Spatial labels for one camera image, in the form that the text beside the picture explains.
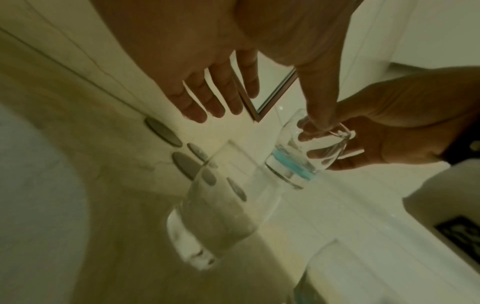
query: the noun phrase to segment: glass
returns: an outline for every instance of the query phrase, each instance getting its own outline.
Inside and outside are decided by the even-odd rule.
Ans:
[[[225,144],[168,216],[168,235],[182,260],[208,269],[254,233],[280,200],[277,181],[235,143]]]
[[[286,304],[396,303],[404,301],[338,241],[311,258],[286,301]]]
[[[282,128],[275,148],[265,161],[267,167],[295,189],[303,189],[315,175],[327,169],[347,146],[350,131],[342,124],[308,141],[299,141],[302,129],[298,122],[307,116],[305,109],[298,110]],[[307,152],[315,150],[315,159]]]

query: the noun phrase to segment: blue liquid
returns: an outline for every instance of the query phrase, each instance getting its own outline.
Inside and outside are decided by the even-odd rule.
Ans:
[[[315,177],[315,168],[307,160],[294,157],[284,147],[277,146],[271,153],[279,163],[301,178],[310,181]]]

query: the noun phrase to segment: drinking glass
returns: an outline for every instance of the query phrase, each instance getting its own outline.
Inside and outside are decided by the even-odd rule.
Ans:
[[[287,304],[404,304],[348,248],[333,241],[308,263]]]
[[[275,148],[265,161],[267,167],[295,189],[303,189],[315,175],[327,169],[344,151],[351,137],[350,131],[339,124],[329,132],[305,142],[299,141],[302,129],[298,122],[307,116],[298,110],[282,128]],[[315,151],[315,159],[307,152]]]
[[[214,266],[272,213],[281,197],[279,181],[234,142],[226,143],[168,216],[168,235],[182,260],[199,270]]]

